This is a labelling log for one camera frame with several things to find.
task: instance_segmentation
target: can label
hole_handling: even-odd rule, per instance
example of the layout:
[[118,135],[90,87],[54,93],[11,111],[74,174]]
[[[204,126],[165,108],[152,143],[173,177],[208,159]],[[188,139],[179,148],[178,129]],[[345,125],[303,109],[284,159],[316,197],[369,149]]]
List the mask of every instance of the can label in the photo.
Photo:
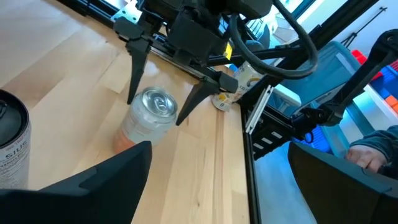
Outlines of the can label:
[[150,112],[140,105],[139,100],[134,99],[124,118],[122,131],[127,138],[136,144],[142,141],[151,141],[153,145],[156,145],[173,123],[161,123],[152,120],[151,115],[149,115]]
[[26,189],[29,175],[30,123],[13,143],[0,149],[0,188]]

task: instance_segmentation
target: black cable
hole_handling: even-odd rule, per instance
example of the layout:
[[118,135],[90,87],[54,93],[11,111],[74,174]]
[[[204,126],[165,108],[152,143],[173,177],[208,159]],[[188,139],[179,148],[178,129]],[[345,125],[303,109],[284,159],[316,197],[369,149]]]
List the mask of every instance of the black cable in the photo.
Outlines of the black cable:
[[283,68],[273,67],[264,63],[261,59],[256,57],[243,43],[241,36],[238,31],[238,19],[240,19],[239,14],[235,13],[231,16],[229,20],[231,38],[235,46],[241,51],[242,57],[248,61],[254,69],[256,69],[261,74],[267,74],[276,78],[283,79],[301,79],[317,69],[318,65],[318,50],[313,44],[310,36],[301,27],[297,21],[293,18],[291,13],[284,7],[284,5],[279,0],[274,0],[275,7],[279,12],[285,17],[286,21],[293,27],[293,29],[298,34],[303,46],[308,52],[310,68],[304,70],[286,70]]

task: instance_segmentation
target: window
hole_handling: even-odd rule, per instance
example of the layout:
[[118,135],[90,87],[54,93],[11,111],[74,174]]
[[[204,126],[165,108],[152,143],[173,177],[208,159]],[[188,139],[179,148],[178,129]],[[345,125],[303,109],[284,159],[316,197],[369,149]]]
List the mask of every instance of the window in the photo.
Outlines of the window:
[[[315,0],[280,0],[280,1],[282,1],[284,6],[287,8],[287,10],[289,10],[289,12],[292,13],[295,19],[299,18],[315,2]],[[287,21],[284,21],[284,18],[280,15],[276,7],[272,6],[272,9],[270,13],[268,13],[268,15],[264,16],[261,19],[255,19],[249,21],[247,23],[247,26],[249,27],[249,30],[252,32],[253,36],[257,40],[259,40],[262,34],[264,33],[265,25],[268,25],[270,33],[273,34],[278,27],[284,26],[284,25],[279,25],[281,23],[284,24],[285,26],[288,26]],[[279,44],[283,44],[285,40],[278,40],[278,42]]]

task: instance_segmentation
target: light wood grain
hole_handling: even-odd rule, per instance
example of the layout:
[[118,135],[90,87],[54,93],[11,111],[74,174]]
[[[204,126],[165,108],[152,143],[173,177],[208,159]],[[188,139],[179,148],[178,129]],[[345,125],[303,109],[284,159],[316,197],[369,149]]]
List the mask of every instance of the light wood grain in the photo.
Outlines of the light wood grain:
[[[27,105],[32,120],[29,188],[112,157],[128,110],[124,42],[55,0],[1,1],[0,29],[0,86]],[[150,54],[139,90],[162,86],[181,108],[196,82]],[[239,106],[223,113],[206,99],[153,148],[133,222],[249,223]]]

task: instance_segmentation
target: yellow label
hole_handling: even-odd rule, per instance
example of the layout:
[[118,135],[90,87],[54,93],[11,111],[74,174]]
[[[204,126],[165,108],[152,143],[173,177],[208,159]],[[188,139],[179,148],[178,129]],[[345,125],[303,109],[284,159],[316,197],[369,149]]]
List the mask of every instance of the yellow label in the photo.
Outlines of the yellow label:
[[226,48],[225,48],[225,52],[224,52],[224,57],[226,57],[228,60],[231,60],[231,56],[232,56],[232,47],[231,44],[226,43]]

